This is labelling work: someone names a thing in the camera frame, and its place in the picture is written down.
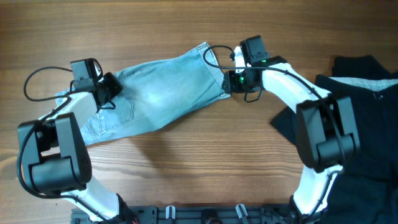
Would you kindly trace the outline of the light blue denim shorts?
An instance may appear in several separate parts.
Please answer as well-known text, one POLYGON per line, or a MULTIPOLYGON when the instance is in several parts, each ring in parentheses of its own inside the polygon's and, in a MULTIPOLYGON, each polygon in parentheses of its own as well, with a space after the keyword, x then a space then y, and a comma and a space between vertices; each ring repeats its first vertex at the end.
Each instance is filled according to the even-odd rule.
POLYGON ((123 89, 80 129, 86 145, 156 131, 187 113, 229 98, 206 42, 185 54, 115 73, 123 89))

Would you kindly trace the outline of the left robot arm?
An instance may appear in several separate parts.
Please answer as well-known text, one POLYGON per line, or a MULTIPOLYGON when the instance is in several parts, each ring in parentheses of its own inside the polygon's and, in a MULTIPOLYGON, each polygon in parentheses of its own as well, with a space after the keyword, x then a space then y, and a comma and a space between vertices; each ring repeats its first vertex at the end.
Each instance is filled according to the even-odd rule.
POLYGON ((119 194, 93 177, 81 128, 99 110, 113 110, 122 85, 103 73, 95 58, 72 61, 69 91, 62 102, 39 119, 17 128, 17 178, 22 188, 41 199, 66 200, 88 215, 91 223, 138 223, 119 194))

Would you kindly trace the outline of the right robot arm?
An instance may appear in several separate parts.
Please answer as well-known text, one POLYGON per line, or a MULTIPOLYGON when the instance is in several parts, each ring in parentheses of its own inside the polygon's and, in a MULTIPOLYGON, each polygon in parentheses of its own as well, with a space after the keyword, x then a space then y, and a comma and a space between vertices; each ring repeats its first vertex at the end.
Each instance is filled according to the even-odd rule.
POLYGON ((268 91, 295 114, 295 146, 303 162, 290 206, 294 222, 314 222, 327 211, 327 196, 346 162, 359 152, 350 97, 333 96, 299 75, 282 57, 270 57, 261 36, 247 38, 229 55, 234 67, 224 75, 227 93, 268 91))

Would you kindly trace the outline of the black garment pile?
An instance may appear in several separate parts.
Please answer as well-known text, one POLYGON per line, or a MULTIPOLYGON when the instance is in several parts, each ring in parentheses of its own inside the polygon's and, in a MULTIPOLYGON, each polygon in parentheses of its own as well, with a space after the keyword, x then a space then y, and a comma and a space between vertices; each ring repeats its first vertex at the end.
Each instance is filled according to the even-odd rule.
POLYGON ((372 55, 337 56, 331 76, 315 84, 351 98, 360 152, 335 176, 325 212, 310 212, 302 223, 397 223, 397 72, 372 55))

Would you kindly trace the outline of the right white rail clip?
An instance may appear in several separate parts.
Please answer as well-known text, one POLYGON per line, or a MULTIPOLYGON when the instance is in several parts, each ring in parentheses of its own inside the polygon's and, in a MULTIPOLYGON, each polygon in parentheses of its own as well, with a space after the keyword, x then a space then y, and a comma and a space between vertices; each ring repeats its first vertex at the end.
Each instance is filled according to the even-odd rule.
POLYGON ((248 213, 244 204, 237 204, 237 206, 235 206, 235 209, 239 219, 244 219, 248 217, 248 213))

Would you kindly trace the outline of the white rail clip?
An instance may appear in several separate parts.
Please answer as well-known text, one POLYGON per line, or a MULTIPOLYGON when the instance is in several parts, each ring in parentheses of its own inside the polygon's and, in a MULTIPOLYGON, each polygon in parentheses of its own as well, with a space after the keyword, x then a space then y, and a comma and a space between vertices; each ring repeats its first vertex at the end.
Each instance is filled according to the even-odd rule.
POLYGON ((244 219, 248 217, 248 213, 244 204, 237 204, 237 206, 235 206, 235 209, 239 219, 244 219))
POLYGON ((165 208, 165 219, 174 220, 176 217, 176 208, 173 205, 169 205, 165 208))

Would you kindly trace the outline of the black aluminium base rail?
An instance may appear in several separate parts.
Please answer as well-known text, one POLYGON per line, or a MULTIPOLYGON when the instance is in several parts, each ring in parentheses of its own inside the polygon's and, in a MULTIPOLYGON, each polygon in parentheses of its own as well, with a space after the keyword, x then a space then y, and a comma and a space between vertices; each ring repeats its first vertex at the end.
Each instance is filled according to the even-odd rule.
POLYGON ((248 217, 239 219, 234 207, 175 207, 174 220, 165 219, 165 208, 156 206, 131 207, 142 224, 201 224, 201 223, 301 223, 297 213, 287 204, 246 206, 248 217))

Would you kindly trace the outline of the left white rail clip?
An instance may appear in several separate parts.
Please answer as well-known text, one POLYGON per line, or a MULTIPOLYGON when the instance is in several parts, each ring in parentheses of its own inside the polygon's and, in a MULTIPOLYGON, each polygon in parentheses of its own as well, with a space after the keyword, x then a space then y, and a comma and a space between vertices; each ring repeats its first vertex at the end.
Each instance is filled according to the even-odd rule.
POLYGON ((173 205, 169 205, 165 208, 165 219, 174 220, 176 217, 176 208, 173 205))

